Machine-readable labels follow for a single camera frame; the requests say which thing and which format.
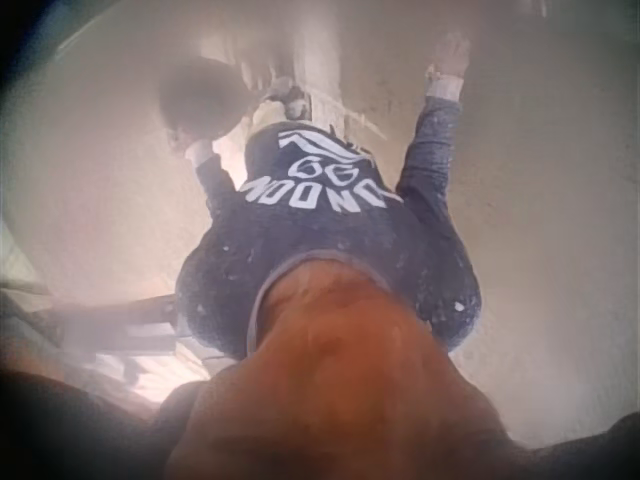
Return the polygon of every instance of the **ground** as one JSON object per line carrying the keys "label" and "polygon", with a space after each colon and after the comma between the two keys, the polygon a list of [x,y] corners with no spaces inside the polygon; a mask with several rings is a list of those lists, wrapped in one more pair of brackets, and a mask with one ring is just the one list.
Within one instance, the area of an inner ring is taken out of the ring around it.
{"label": "ground", "polygon": [[[3,119],[6,222],[51,290],[84,304],[170,293],[209,226],[154,87],[224,19],[214,2],[131,3],[18,85]],[[301,10],[298,73],[393,185],[449,17],[364,3],[316,5],[311,24]],[[449,200],[484,311],[453,358],[527,445],[638,408],[636,58],[550,22],[495,20],[475,42]]]}

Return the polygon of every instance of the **dark t-shirt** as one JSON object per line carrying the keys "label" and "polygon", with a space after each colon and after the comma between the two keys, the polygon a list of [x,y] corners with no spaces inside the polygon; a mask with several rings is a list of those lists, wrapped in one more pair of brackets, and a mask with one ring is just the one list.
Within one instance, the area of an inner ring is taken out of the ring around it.
{"label": "dark t-shirt", "polygon": [[274,125],[250,140],[248,180],[238,191],[219,157],[201,165],[213,224],[177,284],[193,335],[244,358],[255,346],[268,288],[304,261],[334,259],[401,298],[447,348],[458,345],[480,309],[446,209],[459,110],[455,102],[428,99],[397,193],[384,185],[370,155],[297,123]]}

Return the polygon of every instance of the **white cuff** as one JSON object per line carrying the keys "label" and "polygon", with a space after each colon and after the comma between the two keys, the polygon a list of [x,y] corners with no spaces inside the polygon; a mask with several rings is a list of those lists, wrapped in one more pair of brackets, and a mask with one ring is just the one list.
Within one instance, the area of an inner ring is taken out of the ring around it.
{"label": "white cuff", "polygon": [[191,162],[194,169],[209,160],[213,155],[213,142],[206,138],[192,143],[184,152],[184,158]]}
{"label": "white cuff", "polygon": [[427,79],[427,96],[459,102],[463,85],[464,78],[455,75],[430,75]]}

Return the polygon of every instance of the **concrete surface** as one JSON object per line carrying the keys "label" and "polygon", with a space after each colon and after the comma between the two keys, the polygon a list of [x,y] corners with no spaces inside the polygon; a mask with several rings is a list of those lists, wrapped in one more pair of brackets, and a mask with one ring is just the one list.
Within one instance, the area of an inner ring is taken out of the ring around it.
{"label": "concrete surface", "polygon": [[[436,2],[364,3],[327,6],[334,50],[316,99],[344,107],[345,134],[393,184],[449,17]],[[170,293],[208,227],[154,98],[163,68],[219,28],[224,12],[204,4],[127,3],[13,92],[5,219],[61,298]],[[544,445],[638,408],[638,52],[544,24],[480,31],[450,205],[485,308],[454,360],[515,439]],[[304,49],[296,55],[318,71]]]}

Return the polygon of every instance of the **round object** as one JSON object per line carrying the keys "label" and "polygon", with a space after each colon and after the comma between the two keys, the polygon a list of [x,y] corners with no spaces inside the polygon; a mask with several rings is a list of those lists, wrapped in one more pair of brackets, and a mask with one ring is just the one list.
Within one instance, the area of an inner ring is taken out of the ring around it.
{"label": "round object", "polygon": [[190,58],[160,85],[160,112],[169,130],[216,140],[240,122],[250,104],[249,91],[231,65]]}

